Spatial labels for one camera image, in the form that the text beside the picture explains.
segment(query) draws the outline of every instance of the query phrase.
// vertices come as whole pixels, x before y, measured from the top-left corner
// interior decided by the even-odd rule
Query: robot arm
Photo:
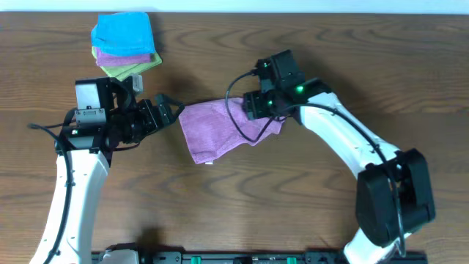
[[[346,114],[353,122],[360,126],[377,144],[379,144],[386,159],[391,160],[396,157],[399,149],[376,136],[360,121],[358,121],[340,103],[335,94],[321,93],[309,98],[309,103],[318,103],[337,109]],[[334,116],[333,113],[322,109],[302,106],[300,107],[301,122],[324,140],[330,148],[345,162],[355,178],[366,169],[368,164],[381,164],[382,161],[376,155],[369,143],[360,135],[348,122],[342,118]],[[355,237],[344,248],[345,257],[350,263],[373,264],[393,254],[395,245],[380,247],[374,245],[359,229]]]
[[[181,103],[165,95],[156,96],[157,106],[150,100],[137,103],[134,93],[142,90],[141,85],[141,76],[137,75],[123,82],[97,78],[75,83],[78,108],[65,117],[59,134],[56,188],[45,231],[31,264],[92,263],[95,214],[113,152],[123,150],[117,148],[119,143],[137,146],[146,136],[171,125],[184,109]],[[176,113],[170,105],[179,107]],[[76,125],[71,125],[73,115]],[[71,182],[67,171],[71,172]]]
[[[347,260],[374,264],[396,248],[405,256],[404,239],[435,218],[422,154],[401,152],[352,116],[326,84],[317,78],[306,81],[291,51],[258,60],[251,73],[259,77],[261,89],[244,94],[248,118],[294,117],[321,137],[358,180],[360,229],[345,246]]]

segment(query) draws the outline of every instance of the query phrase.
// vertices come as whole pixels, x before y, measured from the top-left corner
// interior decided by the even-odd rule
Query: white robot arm
[[[93,225],[113,152],[138,146],[146,136],[171,125],[184,109],[165,95],[156,96],[156,106],[150,100],[136,102],[134,93],[140,92],[141,86],[141,76],[123,82],[115,78],[77,81],[78,108],[70,110],[60,124],[58,137],[45,127],[30,125],[51,134],[59,154],[51,210],[31,264],[92,263]],[[175,113],[171,105],[178,106]],[[71,125],[73,116],[76,125]],[[135,145],[117,148],[122,142]],[[136,252],[122,251],[116,256],[126,264],[134,264],[132,259],[138,263]]]
[[[380,146],[387,160],[396,157],[396,152],[399,149],[381,139],[358,121],[345,109],[333,92],[323,92],[315,95],[309,98],[308,103],[328,106],[347,115]],[[348,122],[334,115],[334,113],[323,109],[301,106],[300,116],[305,128],[315,132],[324,140],[345,162],[355,178],[358,178],[358,174],[365,170],[366,165],[383,163],[363,136]],[[386,247],[374,245],[365,236],[363,230],[359,229],[353,240],[345,246],[344,254],[351,264],[374,264],[394,253],[394,249],[394,243]]]

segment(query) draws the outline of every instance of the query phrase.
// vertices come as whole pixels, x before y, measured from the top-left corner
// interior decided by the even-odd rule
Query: blue towel
[[[115,56],[134,56],[156,52],[152,27],[145,12],[99,15],[91,32],[92,45]]]

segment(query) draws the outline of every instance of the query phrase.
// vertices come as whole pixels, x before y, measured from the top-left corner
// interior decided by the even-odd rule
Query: stack of towels
[[[96,65],[120,81],[162,62],[145,12],[99,15],[91,39]]]

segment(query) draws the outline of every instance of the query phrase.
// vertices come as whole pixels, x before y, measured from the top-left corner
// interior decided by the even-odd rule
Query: white wall
[[[469,0],[0,0],[0,11],[469,14]]]

